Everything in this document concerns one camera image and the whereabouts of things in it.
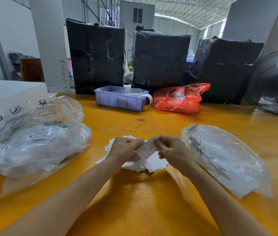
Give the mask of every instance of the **large black package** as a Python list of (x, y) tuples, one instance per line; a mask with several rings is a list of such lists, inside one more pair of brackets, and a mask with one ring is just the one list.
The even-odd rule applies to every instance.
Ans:
[(264, 44), (214, 37), (201, 40), (193, 62), (197, 83), (209, 83), (202, 102), (240, 104), (245, 80)]
[(124, 86), (126, 30), (66, 20), (76, 94)]
[(189, 43), (190, 35), (135, 31), (132, 87), (153, 92), (187, 85), (183, 72)]

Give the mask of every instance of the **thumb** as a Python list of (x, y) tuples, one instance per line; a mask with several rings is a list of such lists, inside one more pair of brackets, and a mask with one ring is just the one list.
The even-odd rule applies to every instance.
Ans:
[(128, 143), (130, 146), (132, 146), (135, 150), (137, 150), (139, 147), (141, 147), (144, 144), (143, 138), (137, 138)]
[(165, 146), (165, 144), (162, 143), (160, 140), (154, 140), (153, 143), (159, 149), (160, 152), (164, 152), (164, 151), (166, 151), (168, 149), (168, 147)]

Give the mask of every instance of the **red plastic bag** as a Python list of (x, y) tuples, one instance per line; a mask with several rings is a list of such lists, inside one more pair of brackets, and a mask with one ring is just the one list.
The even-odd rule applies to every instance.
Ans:
[(200, 112), (200, 94), (209, 88), (210, 84), (197, 83), (160, 89), (153, 93), (151, 107), (158, 110), (197, 114)]

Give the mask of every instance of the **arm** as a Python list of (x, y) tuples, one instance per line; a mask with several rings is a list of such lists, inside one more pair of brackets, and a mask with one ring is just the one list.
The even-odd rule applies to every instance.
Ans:
[(116, 138), (107, 158), (12, 223), (0, 236), (62, 236), (143, 139)]
[(195, 162), (180, 138), (162, 135), (158, 139), (160, 158), (166, 158), (194, 184), (224, 236), (271, 235)]

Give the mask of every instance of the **dark window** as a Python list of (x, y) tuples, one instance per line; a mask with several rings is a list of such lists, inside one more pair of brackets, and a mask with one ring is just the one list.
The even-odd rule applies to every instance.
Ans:
[(134, 19), (133, 23), (138, 23), (138, 8), (134, 8)]
[(134, 8), (134, 18), (132, 20), (133, 23), (142, 24), (142, 12), (143, 12), (143, 9)]
[(138, 9), (138, 23), (142, 23), (142, 12), (143, 9)]

